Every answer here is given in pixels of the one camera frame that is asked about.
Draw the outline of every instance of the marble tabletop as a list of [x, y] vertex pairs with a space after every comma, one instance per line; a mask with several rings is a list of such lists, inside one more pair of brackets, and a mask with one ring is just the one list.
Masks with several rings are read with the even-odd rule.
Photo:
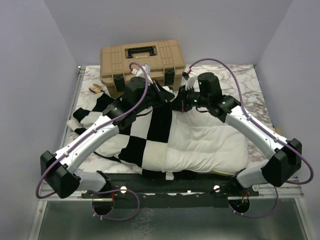
[[[246, 109], [258, 120], [260, 120], [267, 127], [272, 129], [271, 119], [264, 101], [263, 94], [257, 79], [257, 75], [253, 65], [229, 65], [239, 81], [242, 98]], [[204, 72], [213, 72], [220, 81], [222, 93], [231, 95], [239, 99], [236, 84], [231, 74], [220, 65], [196, 65], [192, 68], [196, 74]], [[100, 82], [100, 66], [87, 66], [85, 75], [82, 81], [79, 97], [77, 100], [76, 108], [79, 108], [90, 96], [93, 94], [88, 90], [93, 83], [99, 84], [103, 89], [107, 90], [106, 86]], [[74, 132], [69, 135], [68, 142], [72, 142], [77, 138]], [[248, 160], [249, 166], [259, 164], [266, 161], [261, 151], [247, 139], [248, 145]], [[80, 166], [80, 170], [87, 172], [95, 172], [96, 166], [102, 167], [100, 170], [108, 173], [134, 173], [134, 171], [123, 164], [104, 159], [95, 154], [91, 154]]]

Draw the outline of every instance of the tan toolbox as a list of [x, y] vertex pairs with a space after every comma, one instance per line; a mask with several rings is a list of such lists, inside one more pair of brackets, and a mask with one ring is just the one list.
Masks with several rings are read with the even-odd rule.
[[129, 69], [131, 62], [150, 65], [150, 77], [174, 90], [181, 85], [182, 72], [186, 68], [177, 40], [103, 47], [100, 51], [100, 80], [111, 97], [119, 97], [125, 84], [134, 76]]

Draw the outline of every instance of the wire connector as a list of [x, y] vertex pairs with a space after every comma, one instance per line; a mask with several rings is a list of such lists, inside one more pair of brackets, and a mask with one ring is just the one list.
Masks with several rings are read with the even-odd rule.
[[[148, 65], [148, 64], [145, 64], [145, 65], [143, 65], [142, 67], [143, 67], [143, 69], [145, 70], [145, 72], [146, 72], [147, 75], [148, 75], [148, 82], [149, 82], [150, 84], [153, 84], [152, 79], [151, 79], [151, 77], [149, 76], [149, 73], [150, 73], [150, 71], [151, 71], [151, 66]], [[131, 71], [131, 73], [134, 74], [136, 77], [145, 78], [145, 74], [144, 74], [144, 72], [143, 72], [141, 69], [137, 70], [137, 69], [133, 68], [132, 71]]]
[[192, 70], [189, 68], [189, 67], [186, 67], [183, 72], [182, 72], [182, 77], [185, 79], [185, 80], [189, 80], [190, 76], [189, 74], [192, 72]]
[[191, 71], [188, 75], [189, 80], [187, 81], [185, 85], [185, 90], [189, 90], [194, 87], [196, 80], [198, 79], [198, 75], [195, 74], [193, 71]]

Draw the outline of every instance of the gray wall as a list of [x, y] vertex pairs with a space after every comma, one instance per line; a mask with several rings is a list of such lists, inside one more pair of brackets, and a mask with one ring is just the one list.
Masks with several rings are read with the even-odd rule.
[[59, 145], [78, 69], [42, 0], [2, 0], [0, 33], [0, 239], [23, 240], [40, 155]]
[[79, 65], [101, 47], [178, 39], [187, 63], [257, 64], [292, 0], [44, 0]]
[[[315, 178], [303, 186], [320, 238], [320, 1], [294, 0], [256, 71], [272, 122], [302, 142]], [[304, 167], [300, 179], [306, 180]]]

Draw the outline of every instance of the checkered cloth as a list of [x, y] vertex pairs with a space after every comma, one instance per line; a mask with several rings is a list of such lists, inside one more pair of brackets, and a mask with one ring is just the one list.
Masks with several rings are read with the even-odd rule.
[[[81, 135], [113, 101], [114, 99], [105, 93], [92, 95], [73, 113], [73, 118], [67, 125]], [[164, 171], [172, 117], [170, 104], [157, 109], [146, 109], [137, 116], [135, 122], [103, 143], [95, 153], [111, 161], [132, 166], [135, 172], [144, 177], [166, 180], [193, 179], [197, 173], [191, 170]]]

